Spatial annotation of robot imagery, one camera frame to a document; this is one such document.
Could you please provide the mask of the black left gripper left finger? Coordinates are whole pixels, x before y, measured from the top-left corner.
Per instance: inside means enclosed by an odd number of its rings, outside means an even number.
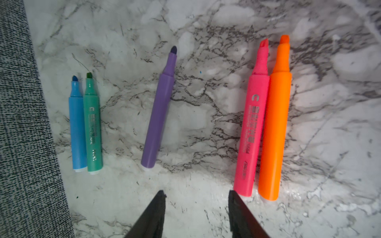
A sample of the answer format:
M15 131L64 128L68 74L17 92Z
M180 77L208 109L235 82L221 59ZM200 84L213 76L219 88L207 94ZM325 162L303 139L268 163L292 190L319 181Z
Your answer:
M160 190L132 226L125 238L161 238L163 234L166 195Z

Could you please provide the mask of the blue highlighter pen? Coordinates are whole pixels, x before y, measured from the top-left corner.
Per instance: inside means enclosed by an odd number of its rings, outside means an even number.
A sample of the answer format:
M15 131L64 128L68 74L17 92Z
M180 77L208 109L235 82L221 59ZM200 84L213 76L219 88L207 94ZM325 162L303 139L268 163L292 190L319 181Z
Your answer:
M83 96L76 76L72 77L68 98L72 166L76 173L87 168Z

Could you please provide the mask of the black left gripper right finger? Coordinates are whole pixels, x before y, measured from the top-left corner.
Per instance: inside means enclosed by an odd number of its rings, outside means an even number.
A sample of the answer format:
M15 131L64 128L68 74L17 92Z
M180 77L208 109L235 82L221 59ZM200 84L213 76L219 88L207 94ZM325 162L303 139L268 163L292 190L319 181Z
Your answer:
M228 208L233 238L270 238L234 190L229 191Z

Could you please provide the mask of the pink highlighter pen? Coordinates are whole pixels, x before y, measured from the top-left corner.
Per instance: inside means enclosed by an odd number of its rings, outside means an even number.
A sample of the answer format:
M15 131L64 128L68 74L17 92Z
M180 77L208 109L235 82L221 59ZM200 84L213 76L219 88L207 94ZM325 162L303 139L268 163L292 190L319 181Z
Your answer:
M257 159L265 118L269 75L268 39L261 41L255 67L248 81L234 190L241 196L253 193Z

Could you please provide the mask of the orange highlighter pen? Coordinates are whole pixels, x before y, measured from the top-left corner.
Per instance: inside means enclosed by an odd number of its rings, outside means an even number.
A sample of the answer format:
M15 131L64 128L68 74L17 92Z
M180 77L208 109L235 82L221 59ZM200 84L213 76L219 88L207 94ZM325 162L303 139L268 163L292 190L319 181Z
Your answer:
M289 57L290 38L282 35L269 81L258 186L259 195L267 201L279 196L292 83Z

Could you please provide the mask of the green highlighter pen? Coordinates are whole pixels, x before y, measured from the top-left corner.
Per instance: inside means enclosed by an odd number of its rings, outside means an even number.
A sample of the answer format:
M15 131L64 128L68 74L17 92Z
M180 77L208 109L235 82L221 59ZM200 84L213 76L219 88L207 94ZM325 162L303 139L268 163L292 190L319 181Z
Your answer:
M92 73L86 74L86 88L83 96L87 170L91 175L103 168L100 127L99 96Z

